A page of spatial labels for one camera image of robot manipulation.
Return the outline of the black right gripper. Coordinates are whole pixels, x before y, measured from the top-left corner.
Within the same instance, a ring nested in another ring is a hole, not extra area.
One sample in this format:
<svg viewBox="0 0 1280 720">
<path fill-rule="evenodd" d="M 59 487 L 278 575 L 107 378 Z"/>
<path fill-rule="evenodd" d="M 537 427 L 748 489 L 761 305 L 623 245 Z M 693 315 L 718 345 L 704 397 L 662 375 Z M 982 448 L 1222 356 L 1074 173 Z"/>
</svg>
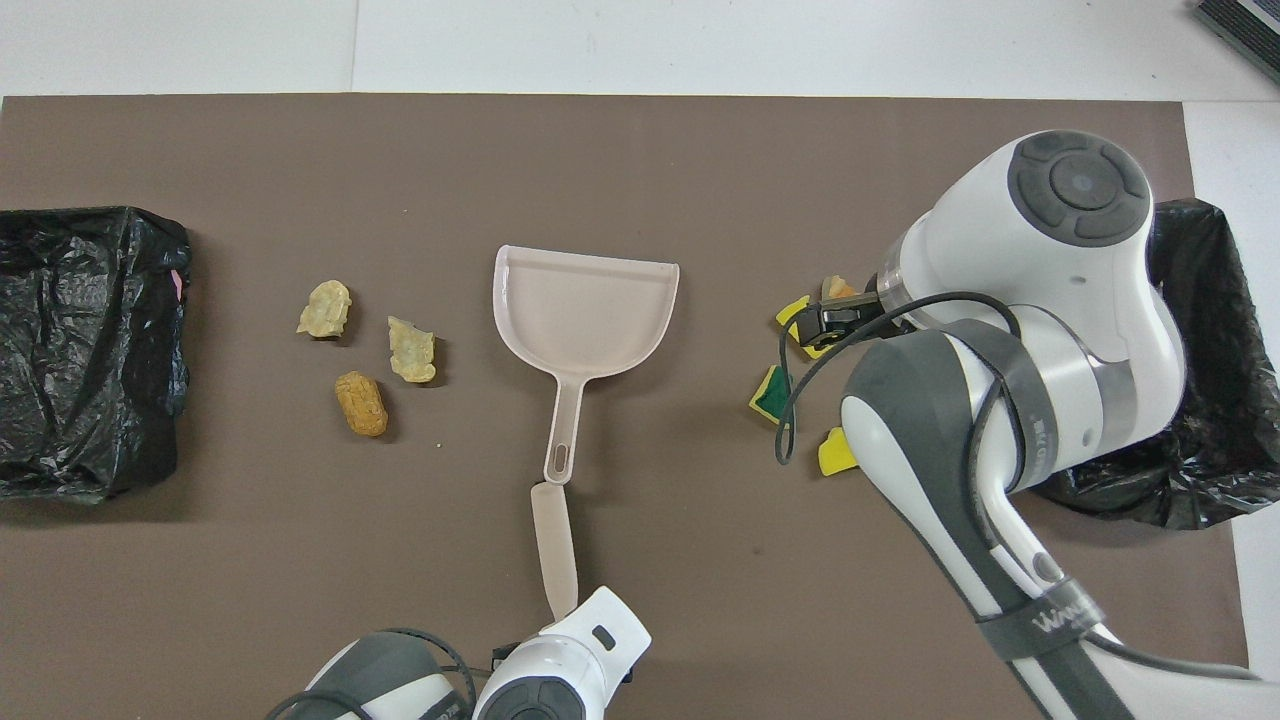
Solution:
<svg viewBox="0 0 1280 720">
<path fill-rule="evenodd" d="M 884 314 L 876 295 L 852 295 L 808 304 L 797 311 L 797 342 L 829 347 Z"/>
</svg>

